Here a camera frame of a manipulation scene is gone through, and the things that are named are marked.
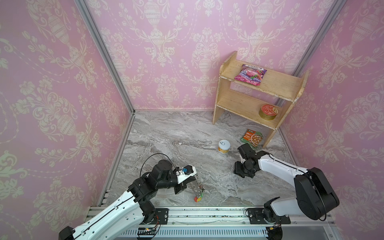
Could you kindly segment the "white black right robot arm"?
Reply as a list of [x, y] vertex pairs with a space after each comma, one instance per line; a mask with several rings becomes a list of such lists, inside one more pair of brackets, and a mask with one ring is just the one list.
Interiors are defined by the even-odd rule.
[[235, 163], [235, 175], [254, 178], [257, 172], [263, 171], [295, 188], [295, 197], [276, 197], [264, 204], [263, 215], [266, 222], [275, 224], [281, 217], [290, 215], [325, 221], [327, 214], [340, 205], [339, 197], [322, 170], [286, 163], [266, 151], [256, 152], [247, 144], [238, 147], [238, 152], [242, 160]]

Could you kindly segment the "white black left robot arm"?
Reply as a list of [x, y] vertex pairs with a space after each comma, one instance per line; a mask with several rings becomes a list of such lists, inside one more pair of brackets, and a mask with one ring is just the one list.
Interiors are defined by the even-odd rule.
[[151, 203], [159, 189], [174, 188], [175, 194], [195, 181], [194, 166], [175, 168], [169, 160], [160, 160], [151, 172], [136, 179], [128, 189], [95, 217], [59, 233], [60, 240], [113, 240], [127, 228], [153, 221], [156, 208]]

